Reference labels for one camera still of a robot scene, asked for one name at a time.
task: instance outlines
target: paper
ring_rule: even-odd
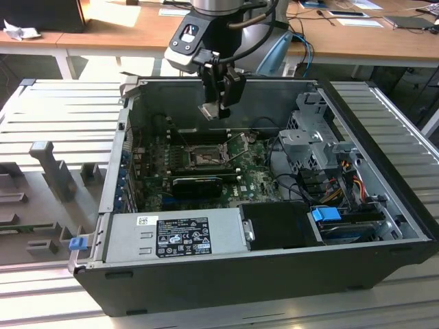
[[[3,22],[5,23],[3,32],[5,32],[11,39],[22,41],[23,39],[39,38],[41,36],[41,34],[39,34],[33,27],[22,29],[21,27],[9,24],[5,20],[3,20]]]
[[[368,19],[337,19],[344,26],[362,26],[362,27],[384,27],[376,21]]]
[[[373,2],[369,0],[354,0],[354,5],[361,9],[375,9],[380,10],[383,9],[379,5],[375,5]]]
[[[159,16],[186,16],[190,13],[190,10],[185,9],[165,9],[162,8],[158,11]]]

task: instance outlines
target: white sticker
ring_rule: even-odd
[[[195,245],[196,249],[208,249],[210,247],[211,247],[210,243],[203,243],[203,244]]]
[[[157,225],[158,216],[138,216],[137,225]]]
[[[188,13],[190,13],[190,10],[186,9],[165,9],[162,8],[158,11],[159,16],[186,16]]]

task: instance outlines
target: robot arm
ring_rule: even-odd
[[[186,15],[165,52],[181,71],[198,72],[208,120],[230,115],[241,99],[245,71],[269,75],[277,71],[292,39],[286,12],[288,0],[191,0]]]

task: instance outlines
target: floor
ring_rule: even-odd
[[[123,75],[120,72],[122,71],[148,76],[157,75],[160,69],[161,75],[178,75],[177,70],[172,69],[166,61],[162,61],[161,67],[154,67],[153,58],[122,58],[121,67],[119,67],[115,58],[112,57],[84,56],[74,57],[73,65],[82,80],[121,81]],[[351,81],[352,71],[353,66],[349,65],[313,64],[309,77],[324,76],[329,80]],[[367,80],[370,77],[370,71],[370,68],[363,68],[357,79]],[[437,88],[428,87],[414,103],[433,72],[434,69],[407,70],[394,90],[388,94],[395,105],[415,123],[438,91]],[[55,59],[51,56],[0,55],[0,108],[25,77],[61,79],[61,74]],[[438,80],[439,77],[433,78],[429,85],[437,86]],[[434,143],[439,143],[439,134],[435,134],[432,140]]]

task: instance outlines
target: table leg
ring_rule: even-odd
[[[154,58],[154,63],[152,65],[152,77],[160,77],[162,72],[163,61],[160,58]]]
[[[361,65],[355,65],[352,73],[351,73],[351,78],[353,79],[357,79],[358,73],[361,71]]]
[[[55,55],[56,62],[58,63],[58,68],[60,69],[61,76],[63,79],[77,79],[75,68],[71,61],[71,57],[65,54]]]
[[[425,135],[425,137],[430,137],[435,130],[439,127],[439,109],[436,110],[436,113],[428,120],[425,124],[424,128],[421,132]]]

